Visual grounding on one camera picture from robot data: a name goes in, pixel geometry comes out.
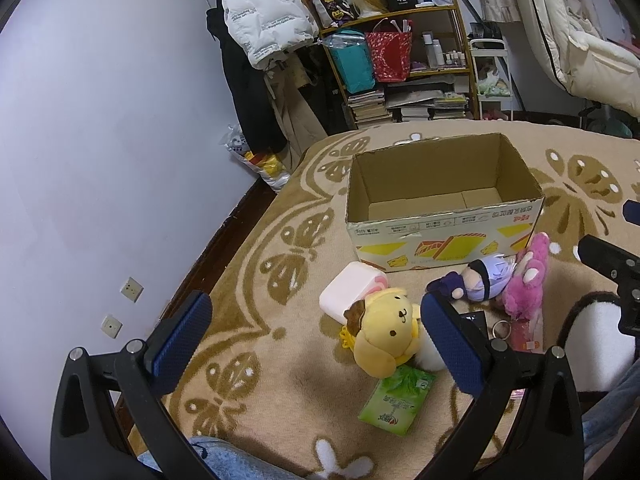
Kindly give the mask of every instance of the bottle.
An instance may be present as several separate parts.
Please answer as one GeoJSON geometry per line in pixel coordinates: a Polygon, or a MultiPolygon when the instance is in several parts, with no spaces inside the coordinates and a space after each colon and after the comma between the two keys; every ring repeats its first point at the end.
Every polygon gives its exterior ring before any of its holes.
{"type": "Polygon", "coordinates": [[[433,49],[436,53],[436,61],[438,66],[444,66],[444,55],[442,53],[442,47],[440,46],[440,40],[433,40],[433,49]]]}
{"type": "Polygon", "coordinates": [[[431,34],[423,34],[422,40],[424,41],[424,47],[427,50],[427,60],[429,61],[429,68],[437,68],[438,60],[436,59],[436,51],[433,47],[433,38],[431,34]]]}

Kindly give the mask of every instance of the open cardboard box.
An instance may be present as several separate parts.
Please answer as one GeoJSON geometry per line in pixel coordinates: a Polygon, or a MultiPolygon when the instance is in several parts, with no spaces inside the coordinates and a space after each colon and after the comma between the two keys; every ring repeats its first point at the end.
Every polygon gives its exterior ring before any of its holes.
{"type": "Polygon", "coordinates": [[[425,139],[354,156],[346,223],[362,262],[428,269],[517,253],[542,204],[503,134],[425,139]]]}

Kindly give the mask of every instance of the white puffer jacket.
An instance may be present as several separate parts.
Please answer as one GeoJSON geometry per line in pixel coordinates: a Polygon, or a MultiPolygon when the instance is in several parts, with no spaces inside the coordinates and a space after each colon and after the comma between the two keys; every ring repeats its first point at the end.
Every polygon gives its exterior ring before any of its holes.
{"type": "Polygon", "coordinates": [[[266,69],[292,51],[311,44],[318,25],[302,0],[222,0],[229,34],[254,68],[266,69]]]}

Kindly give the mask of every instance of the red gift bag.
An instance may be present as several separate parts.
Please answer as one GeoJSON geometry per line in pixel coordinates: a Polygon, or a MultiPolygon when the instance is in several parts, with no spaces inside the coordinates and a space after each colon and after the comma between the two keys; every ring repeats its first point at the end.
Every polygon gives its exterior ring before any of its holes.
{"type": "Polygon", "coordinates": [[[366,34],[376,81],[398,83],[405,81],[411,70],[411,42],[413,23],[409,20],[409,32],[395,30],[382,32],[378,27],[388,18],[380,20],[372,32],[366,34]]]}

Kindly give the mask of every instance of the carpet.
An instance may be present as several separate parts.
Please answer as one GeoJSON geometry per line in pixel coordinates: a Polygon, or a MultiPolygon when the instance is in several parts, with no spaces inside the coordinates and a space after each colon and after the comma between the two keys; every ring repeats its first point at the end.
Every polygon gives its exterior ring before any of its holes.
{"type": "MultiPolygon", "coordinates": [[[[165,405],[186,436],[212,435],[307,478],[411,480],[443,444],[470,398],[448,372],[438,374],[407,436],[357,419],[376,380],[361,371],[322,314],[318,296],[356,259],[344,225],[351,157],[413,137],[501,132],[543,187],[536,230],[550,235],[543,304],[545,347],[572,305],[613,283],[577,259],[593,234],[633,253],[640,230],[622,205],[640,193],[640,143],[564,126],[487,121],[386,124],[329,137],[303,163],[253,229],[211,293],[214,318],[165,405]]],[[[419,302],[425,284],[451,268],[389,274],[390,286],[419,302]]],[[[484,308],[489,326],[500,312],[457,301],[460,312],[484,308]]],[[[510,402],[483,461],[502,446],[517,404],[510,402]]],[[[137,431],[130,442],[145,450],[137,431]]]]}

